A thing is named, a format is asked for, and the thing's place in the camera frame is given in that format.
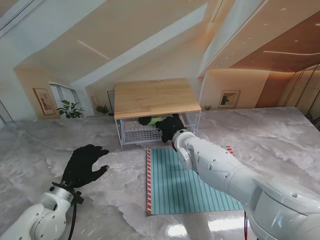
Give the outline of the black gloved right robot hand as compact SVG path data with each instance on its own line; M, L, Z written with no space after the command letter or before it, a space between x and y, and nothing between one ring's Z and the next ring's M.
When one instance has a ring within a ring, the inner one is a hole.
M171 141L176 132L186 129L178 113L168 116L162 121L157 121L155 127L161 130L161 141L163 143Z

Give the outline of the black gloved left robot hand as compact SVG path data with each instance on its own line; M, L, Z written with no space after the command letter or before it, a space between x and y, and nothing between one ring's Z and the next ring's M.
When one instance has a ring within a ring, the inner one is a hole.
M93 164L108 153L109 150L92 144L77 148L67 163L61 183L75 189L96 181L108 171L109 166L104 165L99 170L93 171Z

